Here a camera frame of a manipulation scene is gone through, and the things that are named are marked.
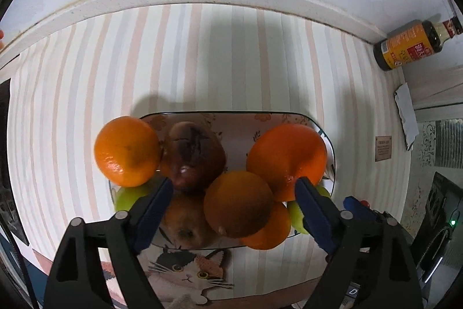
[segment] cable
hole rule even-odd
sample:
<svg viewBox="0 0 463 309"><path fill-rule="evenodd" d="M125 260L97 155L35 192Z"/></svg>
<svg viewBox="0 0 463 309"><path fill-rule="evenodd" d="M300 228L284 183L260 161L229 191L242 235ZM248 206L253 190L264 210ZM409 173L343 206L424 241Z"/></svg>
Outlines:
<svg viewBox="0 0 463 309"><path fill-rule="evenodd" d="M452 211L452 215L450 215L450 220L449 220L449 221L456 220L455 225L457 225L458 221L460 220L460 215L461 215L461 214L460 214L460 213L458 214L458 218L457 218L457 219L452 219L452 218L453 218L453 214L454 214L456 211L460 212L460 211L458 210L458 208L460 207L460 202L461 202L461 200L462 200L462 198L460 197L460 199L458 200L457 207L455 207L455 210Z"/></svg>
<svg viewBox="0 0 463 309"><path fill-rule="evenodd" d="M29 298L31 299L31 304L34 309L40 309L37 298L35 297L35 292L34 292L34 287L32 286L31 278L29 276L29 273L27 272L26 264L24 262L24 257L21 254L21 251L18 248L18 244L16 243L16 240L14 239L13 235L11 234L10 229L6 225L5 221L3 220L3 216L0 216L0 226L3 228L5 231L6 237L8 238L8 241L13 247L13 250L15 252L16 260L19 263L19 267L21 269L21 272L23 274L24 278L24 283L27 288L27 293L29 294Z"/></svg>
<svg viewBox="0 0 463 309"><path fill-rule="evenodd" d="M423 262L426 254L428 253L429 249L434 246L434 242L439 238L439 237L442 237L443 235L445 235L445 233L448 233L448 235L451 237L451 234L452 234L452 227L450 227L448 224L445 224L443 225L438 231L437 233L434 235L434 237L432 238L431 241L428 242L425 250L423 251L423 253L420 255L420 258L418 258L418 261L415 262L416 266L419 266L421 264L421 262Z"/></svg>

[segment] green apple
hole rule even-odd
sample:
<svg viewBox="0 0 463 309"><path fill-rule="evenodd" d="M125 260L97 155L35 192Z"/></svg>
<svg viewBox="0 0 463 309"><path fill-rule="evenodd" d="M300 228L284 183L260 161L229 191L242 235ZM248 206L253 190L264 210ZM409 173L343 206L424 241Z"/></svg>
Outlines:
<svg viewBox="0 0 463 309"><path fill-rule="evenodd" d="M331 198L330 193L323 186L317 185L315 188L321 196ZM291 218L291 225L293 226L293 228L300 233L309 234L309 232L307 232L307 230L302 225L302 219L304 219L304 214L302 213L297 202L288 202L286 207L288 208L289 217Z"/></svg>
<svg viewBox="0 0 463 309"><path fill-rule="evenodd" d="M120 188L116 193L116 200L114 201L114 210L129 211L138 198L147 196L152 191L152 186L145 183L141 186L133 188Z"/></svg>

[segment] orange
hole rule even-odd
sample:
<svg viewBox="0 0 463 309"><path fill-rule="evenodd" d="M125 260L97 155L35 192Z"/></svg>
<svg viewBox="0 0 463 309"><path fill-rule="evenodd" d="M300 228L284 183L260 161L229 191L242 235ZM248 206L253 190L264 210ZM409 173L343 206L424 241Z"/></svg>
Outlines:
<svg viewBox="0 0 463 309"><path fill-rule="evenodd" d="M283 203L274 202L268 223L257 233L243 237L241 242L257 250L268 250L281 244L291 231L291 219Z"/></svg>
<svg viewBox="0 0 463 309"><path fill-rule="evenodd" d="M96 165L111 182L124 187L147 182L159 166L156 132L142 120L123 116L109 121L96 137Z"/></svg>
<svg viewBox="0 0 463 309"><path fill-rule="evenodd" d="M266 181L276 202L294 201L294 184L306 176L313 185L323 177L325 143L311 127L283 124L267 131L249 151L246 170Z"/></svg>
<svg viewBox="0 0 463 309"><path fill-rule="evenodd" d="M221 174L204 197L204 215L211 228L234 239L254 234L266 225L272 206L267 183L245 170Z"/></svg>

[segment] cat face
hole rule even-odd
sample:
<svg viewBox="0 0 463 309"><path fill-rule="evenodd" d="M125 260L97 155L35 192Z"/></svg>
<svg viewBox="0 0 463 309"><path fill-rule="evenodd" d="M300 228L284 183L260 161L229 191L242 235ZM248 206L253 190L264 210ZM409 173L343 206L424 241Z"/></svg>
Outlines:
<svg viewBox="0 0 463 309"><path fill-rule="evenodd" d="M156 262L150 264L149 270L172 283L196 290L215 286L228 288L231 284L223 281L224 270L221 267L224 255L223 250L203 256L189 250L163 249Z"/></svg>

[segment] cat illustration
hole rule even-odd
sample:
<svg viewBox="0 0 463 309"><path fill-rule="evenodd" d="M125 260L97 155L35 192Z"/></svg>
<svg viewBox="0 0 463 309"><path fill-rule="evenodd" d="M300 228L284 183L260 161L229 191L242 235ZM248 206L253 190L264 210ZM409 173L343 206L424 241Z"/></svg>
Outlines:
<svg viewBox="0 0 463 309"><path fill-rule="evenodd" d="M190 250L163 248L156 262L149 261L148 281L163 303L189 296L195 304L206 304L204 290L233 287L224 281L225 253L225 249L217 249L203 256Z"/></svg>

